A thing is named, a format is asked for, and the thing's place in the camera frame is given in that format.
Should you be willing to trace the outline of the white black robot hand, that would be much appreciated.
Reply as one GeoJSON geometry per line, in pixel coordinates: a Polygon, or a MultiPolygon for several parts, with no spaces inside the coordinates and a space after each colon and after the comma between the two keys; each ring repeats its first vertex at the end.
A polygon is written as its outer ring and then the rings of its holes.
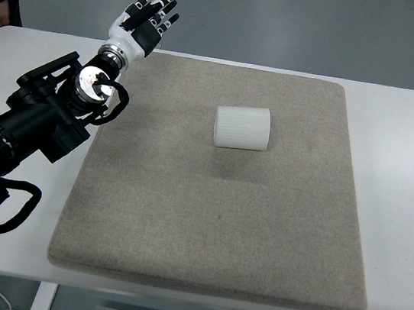
{"type": "Polygon", "coordinates": [[[108,30],[108,39],[100,53],[112,53],[122,66],[147,57],[164,33],[180,16],[172,14],[176,0],[137,0],[132,2],[108,30]]]}

